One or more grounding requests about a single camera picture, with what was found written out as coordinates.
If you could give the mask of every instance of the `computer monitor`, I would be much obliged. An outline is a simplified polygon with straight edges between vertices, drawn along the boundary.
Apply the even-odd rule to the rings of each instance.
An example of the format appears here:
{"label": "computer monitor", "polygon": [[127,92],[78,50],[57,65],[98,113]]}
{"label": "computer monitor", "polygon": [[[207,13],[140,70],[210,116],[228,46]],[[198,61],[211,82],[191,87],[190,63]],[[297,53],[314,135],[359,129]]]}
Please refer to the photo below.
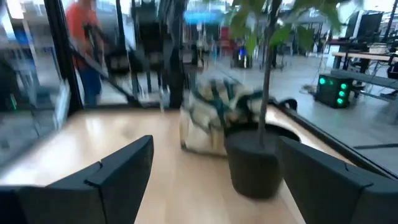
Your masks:
{"label": "computer monitor", "polygon": [[347,25],[346,37],[354,37],[356,21],[358,20],[359,11],[354,12],[350,17]]}
{"label": "computer monitor", "polygon": [[382,17],[383,13],[362,15],[357,38],[359,40],[373,38],[379,32]]}

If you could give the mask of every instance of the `orange shirt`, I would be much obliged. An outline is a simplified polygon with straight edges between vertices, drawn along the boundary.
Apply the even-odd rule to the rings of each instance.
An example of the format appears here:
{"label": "orange shirt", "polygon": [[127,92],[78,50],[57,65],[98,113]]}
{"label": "orange shirt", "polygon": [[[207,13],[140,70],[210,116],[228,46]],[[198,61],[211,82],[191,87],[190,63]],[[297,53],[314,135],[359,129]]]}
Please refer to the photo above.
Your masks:
{"label": "orange shirt", "polygon": [[[89,42],[86,40],[83,26],[85,24],[98,25],[98,18],[92,9],[82,9],[77,2],[72,3],[66,12],[69,34],[75,40]],[[79,68],[84,67],[84,62],[78,62]]]}

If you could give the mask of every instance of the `table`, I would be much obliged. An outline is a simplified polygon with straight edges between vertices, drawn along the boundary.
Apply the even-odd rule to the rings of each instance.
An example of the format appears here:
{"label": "table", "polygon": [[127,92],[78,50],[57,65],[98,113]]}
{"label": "table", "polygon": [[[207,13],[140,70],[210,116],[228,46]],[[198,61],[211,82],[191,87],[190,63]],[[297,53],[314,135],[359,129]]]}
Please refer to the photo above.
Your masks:
{"label": "table", "polygon": [[[178,111],[76,115],[59,133],[2,172],[0,184],[48,185],[151,134],[154,161],[135,223],[305,223],[285,182],[272,200],[248,200],[233,189],[226,159],[182,151],[178,121]],[[304,144],[347,161],[273,106],[268,107],[267,122],[288,128]]]}
{"label": "table", "polygon": [[[346,52],[333,52],[332,56],[342,58],[342,57],[346,56]],[[383,62],[388,62],[388,60],[390,59],[389,55],[376,55],[376,54],[370,54],[370,53],[366,53],[366,52],[348,53],[348,57],[368,59],[368,60],[379,60],[379,61],[383,61]]]}
{"label": "table", "polygon": [[[348,53],[348,57],[356,57],[356,58],[363,59],[363,61],[361,62],[361,69],[360,69],[359,73],[344,71],[347,69],[346,65],[343,67],[343,70],[339,69],[341,59],[346,56],[345,52],[333,52],[332,55],[336,57],[334,65],[333,65],[333,68],[335,70],[332,71],[332,73],[334,73],[335,75],[339,75],[339,76],[345,77],[345,78],[352,78],[357,81],[366,82],[366,83],[370,83],[373,85],[378,85],[378,86],[383,86],[386,88],[392,88],[394,90],[398,90],[398,81],[397,80],[376,76],[377,64],[376,64],[376,68],[374,69],[372,75],[364,74],[365,71],[368,69],[370,60],[388,62],[390,59],[389,55],[376,55],[376,54],[369,54],[369,53]],[[393,62],[398,62],[398,58],[394,57]],[[358,93],[390,102],[391,110],[389,110],[389,113],[387,115],[387,120],[389,123],[392,123],[392,124],[394,124],[396,122],[396,120],[398,118],[398,98],[396,98],[395,100],[392,100],[392,99],[387,99],[387,98],[384,98],[381,96],[376,96],[376,95],[373,95],[370,93],[366,93],[364,91],[357,91],[356,94],[358,94]]]}

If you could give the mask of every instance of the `machine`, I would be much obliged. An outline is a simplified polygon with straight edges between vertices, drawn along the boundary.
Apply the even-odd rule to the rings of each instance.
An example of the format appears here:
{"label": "machine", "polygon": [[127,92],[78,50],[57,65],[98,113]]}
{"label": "machine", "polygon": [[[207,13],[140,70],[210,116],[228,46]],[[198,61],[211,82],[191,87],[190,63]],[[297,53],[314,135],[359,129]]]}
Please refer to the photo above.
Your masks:
{"label": "machine", "polygon": [[349,105],[349,94],[353,88],[353,80],[331,74],[319,74],[315,101],[332,108],[345,108]]}

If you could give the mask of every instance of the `glass wall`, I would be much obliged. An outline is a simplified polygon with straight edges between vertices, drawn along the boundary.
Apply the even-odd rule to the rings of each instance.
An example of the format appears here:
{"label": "glass wall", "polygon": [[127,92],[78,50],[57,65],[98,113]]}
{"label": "glass wall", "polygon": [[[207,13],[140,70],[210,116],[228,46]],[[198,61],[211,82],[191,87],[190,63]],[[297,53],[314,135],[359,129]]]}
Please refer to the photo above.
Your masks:
{"label": "glass wall", "polygon": [[60,128],[69,97],[42,1],[6,6],[0,25],[0,165]]}

